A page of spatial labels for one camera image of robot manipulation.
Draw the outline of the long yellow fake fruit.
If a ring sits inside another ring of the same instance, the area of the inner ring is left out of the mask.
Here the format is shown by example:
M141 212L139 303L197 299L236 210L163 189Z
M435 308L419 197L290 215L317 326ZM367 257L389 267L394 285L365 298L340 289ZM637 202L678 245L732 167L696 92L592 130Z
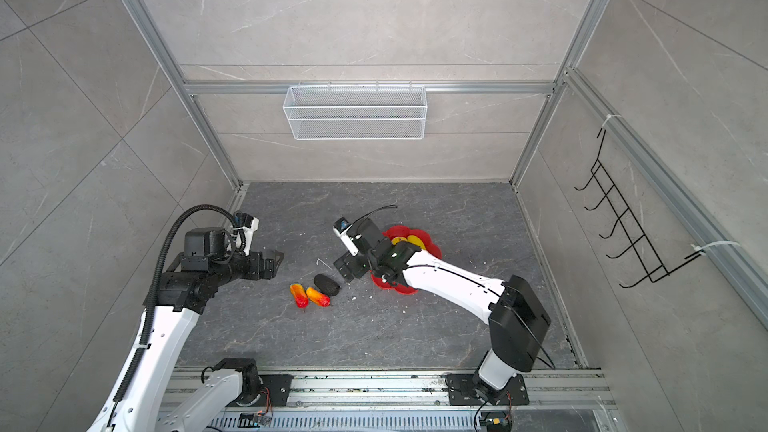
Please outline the long yellow fake fruit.
M408 242L408 243L414 244L418 246L421 250L426 249L426 245L424 244L424 242L416 235L396 236L391 239L391 243L393 245L396 245L400 242Z

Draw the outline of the red orange mango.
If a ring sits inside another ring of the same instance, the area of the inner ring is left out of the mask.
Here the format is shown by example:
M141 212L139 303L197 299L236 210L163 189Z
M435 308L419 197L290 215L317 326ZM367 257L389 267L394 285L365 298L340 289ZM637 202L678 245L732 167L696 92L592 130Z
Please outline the red orange mango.
M310 302L314 303L315 305L319 307L329 307L331 305L330 297L326 294L316 290L313 287L309 287L306 289L306 295Z
M306 294L304 287L299 283L291 284L289 287L290 293L294 299L295 305L300 309L305 309L309 305L309 298Z

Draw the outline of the dark fake avocado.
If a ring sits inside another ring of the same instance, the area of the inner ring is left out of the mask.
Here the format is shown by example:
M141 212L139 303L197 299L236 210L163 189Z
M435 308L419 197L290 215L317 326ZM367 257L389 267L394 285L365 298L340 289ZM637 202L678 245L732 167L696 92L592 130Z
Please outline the dark fake avocado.
M313 278L315 288L328 297L334 297L341 291L341 286L325 274L317 274Z

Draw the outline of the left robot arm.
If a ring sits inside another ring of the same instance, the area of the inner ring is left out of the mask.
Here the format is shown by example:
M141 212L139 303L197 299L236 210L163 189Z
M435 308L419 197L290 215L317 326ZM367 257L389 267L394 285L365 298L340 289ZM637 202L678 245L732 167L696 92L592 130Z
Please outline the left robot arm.
M230 224L195 228L184 249L167 259L173 239L193 214L212 211ZM198 389L173 411L160 413L178 357L219 289L236 280L270 280L284 255L252 251L255 217L210 204L193 206L172 224L161 247L132 351L90 428L93 431L202 431L227 406L267 397L254 360L225 358L201 375Z

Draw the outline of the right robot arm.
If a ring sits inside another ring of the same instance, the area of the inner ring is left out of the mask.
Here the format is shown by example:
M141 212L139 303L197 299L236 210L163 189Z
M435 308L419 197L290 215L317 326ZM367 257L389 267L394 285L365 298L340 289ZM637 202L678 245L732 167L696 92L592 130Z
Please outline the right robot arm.
M365 274L391 288L410 288L439 296L470 312L490 333L490 349L472 378L475 394L494 401L514 379L533 369L544 351L551 318L529 283L471 273L407 240L396 244L380 232L372 236L338 231L347 252L334 262L351 281Z

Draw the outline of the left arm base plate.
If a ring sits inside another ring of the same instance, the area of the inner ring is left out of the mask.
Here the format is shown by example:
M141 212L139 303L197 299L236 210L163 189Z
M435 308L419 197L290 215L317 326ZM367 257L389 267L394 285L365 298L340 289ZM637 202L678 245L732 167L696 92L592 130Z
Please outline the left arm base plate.
M290 374L260 375L256 380L245 376L240 387L240 395L230 401L228 407L260 407L267 403L283 407L287 404L294 376Z

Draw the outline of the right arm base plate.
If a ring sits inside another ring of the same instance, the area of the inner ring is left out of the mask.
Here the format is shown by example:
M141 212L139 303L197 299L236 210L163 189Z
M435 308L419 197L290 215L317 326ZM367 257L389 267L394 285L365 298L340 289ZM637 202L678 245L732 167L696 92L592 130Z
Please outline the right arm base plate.
M482 403L493 406L530 404L527 387L521 375L511 377L501 390L496 390L483 382L476 373L447 374L445 385L448 388L449 403L452 406L480 405Z

